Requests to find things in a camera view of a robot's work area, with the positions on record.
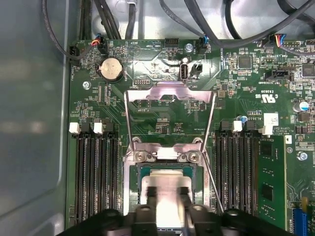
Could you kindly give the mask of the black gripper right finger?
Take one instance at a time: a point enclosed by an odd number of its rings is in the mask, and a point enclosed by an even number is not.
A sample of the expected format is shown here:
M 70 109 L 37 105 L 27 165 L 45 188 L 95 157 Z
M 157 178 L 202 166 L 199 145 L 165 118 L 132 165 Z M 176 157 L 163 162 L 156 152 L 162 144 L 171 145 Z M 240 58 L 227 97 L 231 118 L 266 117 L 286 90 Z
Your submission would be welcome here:
M 185 236 L 291 236 L 265 220 L 238 209 L 228 209 L 221 215 L 210 212 L 204 205 L 195 205 L 187 187 L 179 187 L 182 212 L 182 233 Z

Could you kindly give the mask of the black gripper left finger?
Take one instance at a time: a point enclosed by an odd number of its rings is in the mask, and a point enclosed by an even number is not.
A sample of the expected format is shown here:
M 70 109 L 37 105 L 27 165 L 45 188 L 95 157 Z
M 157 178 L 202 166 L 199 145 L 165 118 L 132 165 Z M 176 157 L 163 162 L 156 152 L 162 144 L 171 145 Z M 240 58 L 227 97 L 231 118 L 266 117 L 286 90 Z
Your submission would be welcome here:
M 147 203 L 123 216 L 115 209 L 101 213 L 63 231 L 61 236 L 157 236 L 157 188 L 147 188 Z

